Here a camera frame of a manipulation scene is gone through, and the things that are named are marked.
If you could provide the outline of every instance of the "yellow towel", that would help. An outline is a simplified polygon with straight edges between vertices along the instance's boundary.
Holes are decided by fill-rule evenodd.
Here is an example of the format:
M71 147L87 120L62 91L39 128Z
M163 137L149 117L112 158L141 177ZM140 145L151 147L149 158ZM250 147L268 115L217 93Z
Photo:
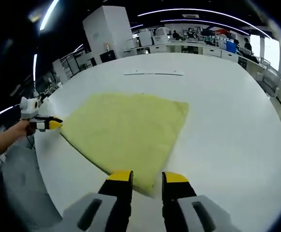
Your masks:
M93 94L64 120L61 134L106 173L132 170L133 185L151 195L188 110L153 95Z

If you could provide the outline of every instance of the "round white table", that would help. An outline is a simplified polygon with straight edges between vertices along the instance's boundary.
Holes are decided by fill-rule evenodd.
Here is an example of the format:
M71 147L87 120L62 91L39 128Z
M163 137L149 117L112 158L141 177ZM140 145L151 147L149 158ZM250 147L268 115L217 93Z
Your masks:
M184 75L124 75L135 70ZM281 213L281 122L267 95L237 63L178 53L117 59L74 76L40 113L65 119L97 92L188 102L185 125L163 170L186 176L198 195L229 212L243 232L264 232ZM45 186L61 215L107 178L58 130L36 132L35 144ZM165 231L161 178L154 199L133 191L128 231Z

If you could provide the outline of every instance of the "window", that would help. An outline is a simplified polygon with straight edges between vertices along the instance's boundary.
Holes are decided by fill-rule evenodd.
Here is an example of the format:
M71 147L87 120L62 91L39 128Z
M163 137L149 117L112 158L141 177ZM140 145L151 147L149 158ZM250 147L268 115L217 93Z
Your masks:
M280 61L279 41L265 38L264 58L270 62L270 65L275 70L279 69L279 61Z
M260 54L261 54L261 38L260 38L260 36L251 35L250 36L250 44L251 44L252 52L254 53L254 56L259 58Z

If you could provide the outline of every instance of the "blue container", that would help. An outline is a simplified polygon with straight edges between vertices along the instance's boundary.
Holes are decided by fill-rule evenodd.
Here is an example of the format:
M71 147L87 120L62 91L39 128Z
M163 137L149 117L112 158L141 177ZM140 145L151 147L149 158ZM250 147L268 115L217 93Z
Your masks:
M236 53L236 44L231 41L226 41L226 50L228 52Z

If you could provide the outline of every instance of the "chair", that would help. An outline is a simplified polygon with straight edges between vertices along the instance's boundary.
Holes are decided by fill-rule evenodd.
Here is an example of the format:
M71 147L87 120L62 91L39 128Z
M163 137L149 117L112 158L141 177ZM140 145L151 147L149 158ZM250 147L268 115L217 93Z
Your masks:
M257 72L256 82L260 85L263 91L271 97L277 97L278 91L280 90L280 81L280 73L270 65L266 66L263 73Z
M264 64L265 66L269 66L270 62L266 59L264 59L264 57L261 57L261 64Z

